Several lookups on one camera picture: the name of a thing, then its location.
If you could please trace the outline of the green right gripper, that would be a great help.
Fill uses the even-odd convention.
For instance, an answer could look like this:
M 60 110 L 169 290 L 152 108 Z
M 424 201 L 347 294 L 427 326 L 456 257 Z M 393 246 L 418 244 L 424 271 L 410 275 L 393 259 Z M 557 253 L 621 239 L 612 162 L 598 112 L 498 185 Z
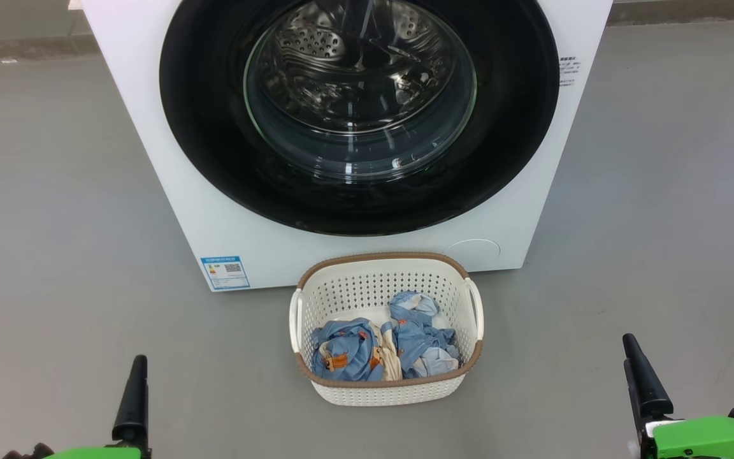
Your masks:
M 658 375 L 632 333 L 622 337 L 624 375 L 634 421 L 667 420 L 675 412 Z M 658 458 L 734 458 L 734 418 L 704 416 L 654 427 Z

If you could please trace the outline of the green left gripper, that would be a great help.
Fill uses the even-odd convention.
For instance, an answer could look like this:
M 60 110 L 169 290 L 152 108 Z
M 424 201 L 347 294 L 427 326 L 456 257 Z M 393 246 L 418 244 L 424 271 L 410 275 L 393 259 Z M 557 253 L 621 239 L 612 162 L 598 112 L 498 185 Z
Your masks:
M 134 357 L 112 428 L 116 446 L 70 448 L 46 459 L 140 459 L 148 448 L 148 360 Z

